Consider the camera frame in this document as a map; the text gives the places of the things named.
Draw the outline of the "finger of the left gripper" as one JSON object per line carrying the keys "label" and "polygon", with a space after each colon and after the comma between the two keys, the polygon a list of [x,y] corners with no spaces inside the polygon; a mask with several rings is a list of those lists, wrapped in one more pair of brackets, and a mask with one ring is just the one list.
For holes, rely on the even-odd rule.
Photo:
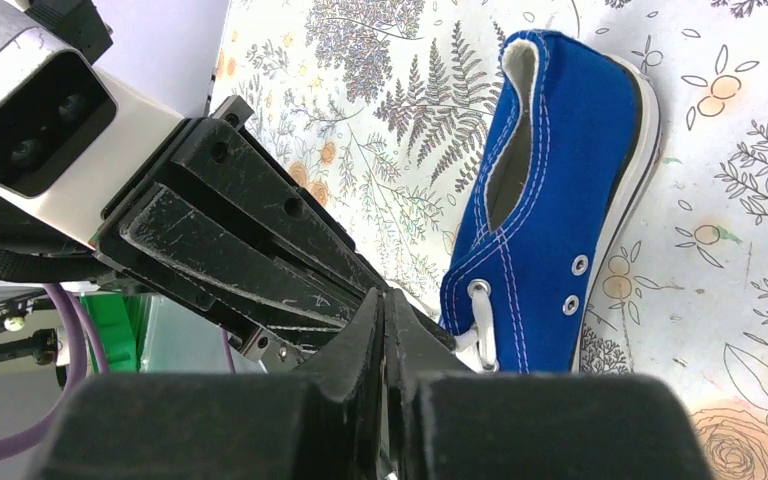
{"label": "finger of the left gripper", "polygon": [[118,233],[201,293],[302,350],[328,343],[363,301],[259,252],[168,188],[143,194],[120,217]]}
{"label": "finger of the left gripper", "polygon": [[201,119],[173,161],[182,197],[267,261],[321,289],[360,298],[386,281],[341,226],[249,135]]}

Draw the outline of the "white shoelace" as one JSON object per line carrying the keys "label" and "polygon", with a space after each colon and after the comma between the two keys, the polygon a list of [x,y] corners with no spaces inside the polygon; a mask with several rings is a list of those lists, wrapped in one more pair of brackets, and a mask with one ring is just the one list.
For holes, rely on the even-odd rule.
{"label": "white shoelace", "polygon": [[390,308],[388,328],[394,363],[404,371],[437,377],[477,376],[498,371],[493,313],[486,286],[474,291],[476,319],[465,332],[455,335],[417,308],[416,302],[403,290],[389,289],[386,299]]}

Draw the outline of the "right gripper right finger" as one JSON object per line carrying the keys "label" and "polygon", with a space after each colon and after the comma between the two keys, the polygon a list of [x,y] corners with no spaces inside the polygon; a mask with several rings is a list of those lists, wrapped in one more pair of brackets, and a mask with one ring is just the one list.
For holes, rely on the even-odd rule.
{"label": "right gripper right finger", "polygon": [[390,449],[400,479],[708,479],[688,417],[639,375],[478,374],[385,295]]}

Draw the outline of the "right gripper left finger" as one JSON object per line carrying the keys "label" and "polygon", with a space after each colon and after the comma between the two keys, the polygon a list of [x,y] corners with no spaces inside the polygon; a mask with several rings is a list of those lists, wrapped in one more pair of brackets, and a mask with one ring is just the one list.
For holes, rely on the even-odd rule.
{"label": "right gripper left finger", "polygon": [[112,374],[67,401],[33,479],[373,479],[383,337],[377,290],[291,371]]}

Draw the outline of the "floral patterned mat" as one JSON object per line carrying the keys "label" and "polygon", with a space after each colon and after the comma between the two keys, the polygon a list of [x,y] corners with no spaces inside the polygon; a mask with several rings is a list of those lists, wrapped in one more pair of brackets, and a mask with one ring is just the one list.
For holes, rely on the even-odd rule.
{"label": "floral patterned mat", "polygon": [[768,479],[768,1],[234,1],[217,96],[389,280],[439,313],[501,88],[550,29],[653,82],[654,176],[601,270],[581,368],[685,403],[718,479]]}

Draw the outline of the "blue canvas sneaker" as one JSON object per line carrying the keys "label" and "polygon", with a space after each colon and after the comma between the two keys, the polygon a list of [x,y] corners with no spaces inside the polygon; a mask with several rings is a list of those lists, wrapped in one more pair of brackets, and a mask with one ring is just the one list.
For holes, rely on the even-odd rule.
{"label": "blue canvas sneaker", "polygon": [[598,274],[654,165],[659,102],[627,60],[561,32],[524,30],[440,286],[442,327],[476,319],[488,288],[497,372],[570,372]]}

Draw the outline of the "green plastic bin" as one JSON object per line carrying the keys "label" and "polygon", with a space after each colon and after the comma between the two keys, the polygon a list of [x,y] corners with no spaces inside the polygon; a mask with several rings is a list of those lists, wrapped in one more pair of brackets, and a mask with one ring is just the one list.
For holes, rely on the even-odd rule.
{"label": "green plastic bin", "polygon": [[80,303],[94,322],[110,370],[139,372],[151,297],[93,294],[81,297]]}

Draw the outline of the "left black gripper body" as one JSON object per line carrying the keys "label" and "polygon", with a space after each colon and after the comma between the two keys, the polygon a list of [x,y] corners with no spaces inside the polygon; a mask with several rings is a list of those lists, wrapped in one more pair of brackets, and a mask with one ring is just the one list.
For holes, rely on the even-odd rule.
{"label": "left black gripper body", "polygon": [[[114,216],[123,213],[127,206],[132,206],[151,181],[159,178],[161,167],[170,164],[173,153],[183,151],[184,140],[188,134],[195,132],[195,126],[194,119],[186,121],[103,209],[103,225],[110,229],[107,233],[109,238],[102,242],[108,248],[107,252],[98,250],[98,258],[92,260],[87,254],[46,257],[0,248],[0,280],[12,283],[83,281],[106,275],[114,269],[193,310],[209,309],[214,298],[202,288],[176,275],[172,269],[149,258],[139,260],[135,252],[127,253],[124,248],[120,249],[123,254],[120,260],[113,258],[116,249],[114,243],[118,241],[113,228]],[[38,138],[11,143],[0,140],[0,174],[5,173],[12,180],[31,173],[42,166],[50,153],[51,150]]]}

